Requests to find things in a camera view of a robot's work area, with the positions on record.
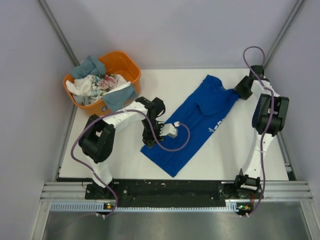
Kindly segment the blue t shirt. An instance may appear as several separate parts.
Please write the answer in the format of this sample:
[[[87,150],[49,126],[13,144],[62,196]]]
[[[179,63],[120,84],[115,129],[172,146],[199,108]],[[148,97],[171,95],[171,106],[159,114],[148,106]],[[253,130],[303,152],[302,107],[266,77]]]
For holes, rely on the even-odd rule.
[[[207,75],[166,121],[167,124],[183,123],[188,129],[179,127],[177,137],[166,136],[162,145],[167,149],[177,149],[189,138],[187,145],[179,151],[169,152],[156,144],[152,148],[143,146],[140,152],[175,177],[218,129],[239,98],[235,90],[224,88],[219,78]]]

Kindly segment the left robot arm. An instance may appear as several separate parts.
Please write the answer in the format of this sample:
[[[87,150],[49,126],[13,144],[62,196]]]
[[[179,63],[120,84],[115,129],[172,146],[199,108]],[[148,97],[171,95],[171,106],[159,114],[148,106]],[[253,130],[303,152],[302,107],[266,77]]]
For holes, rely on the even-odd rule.
[[[160,133],[165,124],[158,121],[157,118],[163,115],[165,110],[165,104],[160,98],[156,97],[150,101],[139,97],[127,107],[95,122],[80,138],[78,145],[93,169],[92,179],[97,184],[98,195],[106,199],[114,191],[110,183],[113,177],[107,158],[112,153],[116,133],[141,121],[143,125],[142,142],[152,148],[157,142],[164,140]]]

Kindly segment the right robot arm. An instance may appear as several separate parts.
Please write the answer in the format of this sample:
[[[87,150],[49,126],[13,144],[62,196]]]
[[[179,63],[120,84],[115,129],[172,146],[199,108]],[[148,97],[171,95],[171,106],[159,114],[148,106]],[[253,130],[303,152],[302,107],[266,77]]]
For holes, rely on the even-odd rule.
[[[262,161],[271,142],[284,128],[290,100],[274,91],[261,65],[252,65],[249,75],[234,90],[242,100],[252,95],[257,98],[251,121],[254,129],[252,147],[233,185],[234,194],[245,198],[262,191],[260,181],[265,179]]]

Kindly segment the white t shirt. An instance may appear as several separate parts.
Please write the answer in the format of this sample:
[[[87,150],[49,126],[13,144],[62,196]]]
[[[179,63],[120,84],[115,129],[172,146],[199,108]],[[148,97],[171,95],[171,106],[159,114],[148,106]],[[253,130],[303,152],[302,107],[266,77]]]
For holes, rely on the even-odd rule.
[[[76,96],[89,96],[91,94],[91,79],[85,77],[81,79],[75,79],[74,82],[67,80],[65,82],[67,90]]]

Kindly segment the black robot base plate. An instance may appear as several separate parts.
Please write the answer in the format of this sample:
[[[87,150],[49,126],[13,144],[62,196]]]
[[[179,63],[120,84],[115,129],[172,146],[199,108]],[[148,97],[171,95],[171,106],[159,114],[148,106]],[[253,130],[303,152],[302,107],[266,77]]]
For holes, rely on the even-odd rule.
[[[257,194],[236,191],[234,184],[218,180],[114,179],[107,189],[92,182],[86,200],[118,199],[119,208],[204,208],[224,207],[225,200],[256,200]]]

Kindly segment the right aluminium frame post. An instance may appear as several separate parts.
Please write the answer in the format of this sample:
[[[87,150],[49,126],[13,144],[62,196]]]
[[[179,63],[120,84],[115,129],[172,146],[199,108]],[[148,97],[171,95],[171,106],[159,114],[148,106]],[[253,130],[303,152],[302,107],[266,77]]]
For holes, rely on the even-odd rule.
[[[276,54],[278,48],[280,47],[282,41],[284,40],[286,34],[288,33],[289,29],[293,25],[294,21],[299,16],[300,12],[302,11],[304,5],[306,4],[306,0],[296,0],[292,10],[290,11],[288,17],[286,18],[282,28],[280,29],[279,34],[275,38],[270,50],[268,51],[265,60],[263,62],[263,67],[266,69],[268,65],[271,63],[274,55]]]

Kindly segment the aluminium frame post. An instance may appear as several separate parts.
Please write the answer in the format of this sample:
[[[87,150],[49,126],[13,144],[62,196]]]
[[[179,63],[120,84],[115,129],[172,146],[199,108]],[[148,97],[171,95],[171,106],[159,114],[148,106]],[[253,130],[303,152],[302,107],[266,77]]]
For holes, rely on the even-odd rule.
[[[80,63],[79,63],[76,55],[74,54],[67,38],[65,37],[61,27],[59,26],[59,23],[57,22],[54,14],[52,13],[47,1],[46,0],[37,0],[36,2],[39,4],[42,12],[44,13],[45,17],[47,18],[49,24],[51,25],[57,39],[62,44],[63,49],[64,49],[65,53],[67,54],[68,58],[70,59],[70,61],[72,62],[73,66],[78,66]]]
[[[292,10],[290,11],[288,17],[286,18],[282,28],[280,29],[279,34],[275,38],[270,50],[268,51],[265,60],[263,62],[263,67],[266,69],[268,65],[271,63],[274,55],[276,54],[278,48],[280,47],[282,41],[284,40],[286,34],[288,33],[289,29],[293,25],[294,21],[299,16],[300,12],[302,11],[304,5],[306,4],[306,0],[296,0]]]

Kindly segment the left aluminium frame post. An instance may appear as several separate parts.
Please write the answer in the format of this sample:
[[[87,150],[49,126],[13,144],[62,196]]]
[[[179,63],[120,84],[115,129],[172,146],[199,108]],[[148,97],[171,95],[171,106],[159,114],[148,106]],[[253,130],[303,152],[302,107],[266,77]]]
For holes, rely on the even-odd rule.
[[[62,44],[63,49],[64,49],[65,53],[67,54],[68,58],[70,59],[70,61],[72,62],[73,66],[78,66],[80,63],[79,63],[76,55],[74,54],[67,38],[65,37],[61,27],[59,26],[59,23],[57,22],[54,14],[52,13],[47,1],[46,0],[37,0],[36,2],[39,4],[42,12],[44,13],[45,17],[47,18],[49,24],[51,25],[57,39]]]

